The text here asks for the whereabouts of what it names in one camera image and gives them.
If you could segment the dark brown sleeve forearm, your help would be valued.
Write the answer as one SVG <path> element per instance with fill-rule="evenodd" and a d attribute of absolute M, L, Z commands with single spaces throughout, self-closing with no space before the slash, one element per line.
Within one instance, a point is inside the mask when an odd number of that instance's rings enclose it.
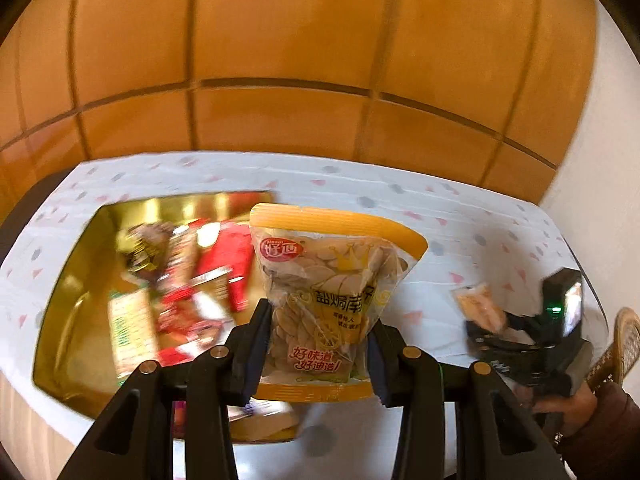
<path fill-rule="evenodd" d="M 596 393 L 596 409 L 585 426 L 562 437 L 559 454 L 577 479 L 639 478 L 639 407 L 615 382 Z"/>

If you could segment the person right hand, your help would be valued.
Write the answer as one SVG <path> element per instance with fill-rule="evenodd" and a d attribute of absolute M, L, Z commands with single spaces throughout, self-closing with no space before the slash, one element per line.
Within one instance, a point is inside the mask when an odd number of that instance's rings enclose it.
<path fill-rule="evenodd" d="M 574 396 L 534 396 L 532 388 L 516 385 L 513 392 L 524 408 L 532 414 L 561 414 L 563 423 L 560 433 L 564 437 L 576 434 L 596 411 L 598 399 L 583 382 Z"/>

